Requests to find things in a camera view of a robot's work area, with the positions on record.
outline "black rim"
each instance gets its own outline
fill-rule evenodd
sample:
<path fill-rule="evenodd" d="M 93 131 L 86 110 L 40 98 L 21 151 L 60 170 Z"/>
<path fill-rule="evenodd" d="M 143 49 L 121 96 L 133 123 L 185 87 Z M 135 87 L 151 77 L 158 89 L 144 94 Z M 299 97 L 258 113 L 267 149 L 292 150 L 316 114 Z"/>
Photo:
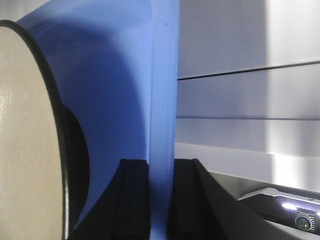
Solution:
<path fill-rule="evenodd" d="M 0 20 L 0 27 L 5 27 L 13 30 L 16 32 L 21 39 L 25 42 L 29 50 L 31 51 L 38 67 L 41 72 L 41 75 L 44 80 L 44 84 L 46 90 L 49 95 L 53 117 L 56 126 L 56 132 L 58 137 L 58 144 L 59 144 L 59 152 L 60 152 L 60 159 L 61 159 L 61 173 L 62 173 L 62 193 L 63 193 L 63 213 L 62 213 L 62 238 L 66 239 L 68 236 L 68 232 L 70 232 L 70 225 L 69 225 L 69 211 L 68 206 L 69 203 L 67 195 L 69 193 L 69 174 L 68 174 L 68 165 L 67 159 L 70 155 L 69 150 L 67 148 L 67 129 L 64 122 L 63 117 L 63 109 L 62 109 L 62 102 L 58 92 L 58 88 L 53 76 L 53 73 L 49 67 L 49 64 L 41 51 L 40 47 L 38 46 L 37 42 L 33 39 L 33 37 L 19 24 L 14 21 L 10 20 Z"/>

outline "small light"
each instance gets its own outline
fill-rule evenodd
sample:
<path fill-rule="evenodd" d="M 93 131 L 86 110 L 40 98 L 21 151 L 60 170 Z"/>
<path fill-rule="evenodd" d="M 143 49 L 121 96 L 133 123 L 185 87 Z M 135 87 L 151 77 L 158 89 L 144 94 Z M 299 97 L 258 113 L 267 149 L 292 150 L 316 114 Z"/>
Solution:
<path fill-rule="evenodd" d="M 284 207 L 285 209 L 297 210 L 297 207 L 295 207 L 289 203 L 282 204 L 282 207 Z"/>

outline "blue plastic panel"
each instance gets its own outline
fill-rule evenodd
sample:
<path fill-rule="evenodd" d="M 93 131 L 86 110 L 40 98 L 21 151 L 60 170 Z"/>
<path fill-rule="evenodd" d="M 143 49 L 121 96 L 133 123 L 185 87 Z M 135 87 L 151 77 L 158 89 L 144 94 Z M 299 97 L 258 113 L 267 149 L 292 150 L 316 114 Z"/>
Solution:
<path fill-rule="evenodd" d="M 90 157 L 80 219 L 121 158 L 150 167 L 151 239 L 165 239 L 172 192 L 178 0 L 51 0 L 18 21 L 36 39 Z"/>

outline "white wall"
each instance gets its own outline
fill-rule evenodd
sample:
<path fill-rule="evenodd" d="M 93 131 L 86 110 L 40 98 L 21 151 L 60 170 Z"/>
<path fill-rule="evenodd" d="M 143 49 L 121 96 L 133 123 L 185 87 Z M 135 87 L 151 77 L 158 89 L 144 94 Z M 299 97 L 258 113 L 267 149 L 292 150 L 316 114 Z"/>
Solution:
<path fill-rule="evenodd" d="M 17 21 L 48 0 L 0 0 L 0 20 Z"/>
<path fill-rule="evenodd" d="M 320 1 L 180 3 L 176 157 L 320 192 Z"/>

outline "beige round lid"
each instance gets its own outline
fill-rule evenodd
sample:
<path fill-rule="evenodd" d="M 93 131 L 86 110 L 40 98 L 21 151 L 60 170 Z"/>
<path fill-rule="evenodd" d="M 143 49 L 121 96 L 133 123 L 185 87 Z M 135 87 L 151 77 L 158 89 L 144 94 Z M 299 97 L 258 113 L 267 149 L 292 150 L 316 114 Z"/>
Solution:
<path fill-rule="evenodd" d="M 59 95 L 52 96 L 58 93 L 52 86 L 35 42 L 16 23 L 0 21 L 0 240 L 68 234 Z"/>

